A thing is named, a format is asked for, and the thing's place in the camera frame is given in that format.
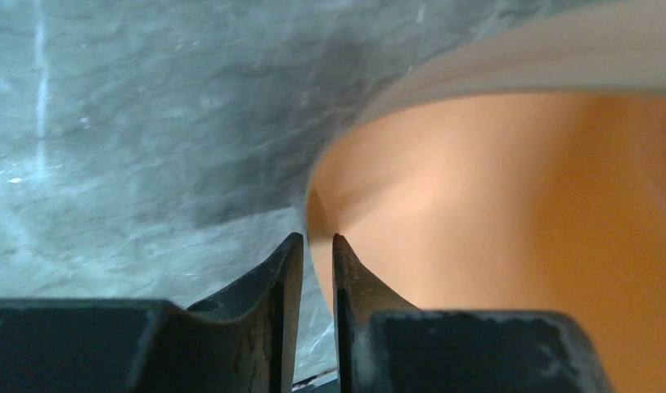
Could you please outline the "orange plastic bucket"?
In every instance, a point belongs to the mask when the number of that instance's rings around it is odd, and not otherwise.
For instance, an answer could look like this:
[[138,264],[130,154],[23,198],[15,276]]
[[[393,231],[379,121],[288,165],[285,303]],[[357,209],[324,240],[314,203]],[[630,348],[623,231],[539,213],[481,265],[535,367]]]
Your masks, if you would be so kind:
[[428,309],[558,309],[619,392],[666,392],[666,1],[599,3],[437,56],[308,185],[331,242]]

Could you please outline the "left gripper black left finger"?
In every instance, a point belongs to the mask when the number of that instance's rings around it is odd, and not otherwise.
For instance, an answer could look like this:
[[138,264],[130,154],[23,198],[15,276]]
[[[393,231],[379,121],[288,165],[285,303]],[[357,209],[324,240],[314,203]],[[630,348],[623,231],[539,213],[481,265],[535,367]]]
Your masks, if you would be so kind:
[[183,309],[152,299],[0,299],[0,392],[289,392],[304,267],[290,234]]

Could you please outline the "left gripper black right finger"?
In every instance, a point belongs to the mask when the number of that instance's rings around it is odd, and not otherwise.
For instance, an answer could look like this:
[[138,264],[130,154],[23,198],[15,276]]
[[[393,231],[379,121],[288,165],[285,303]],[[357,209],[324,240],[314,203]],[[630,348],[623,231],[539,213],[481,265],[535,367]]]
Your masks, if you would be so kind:
[[343,392],[611,392],[597,352],[568,315],[423,310],[332,239]]

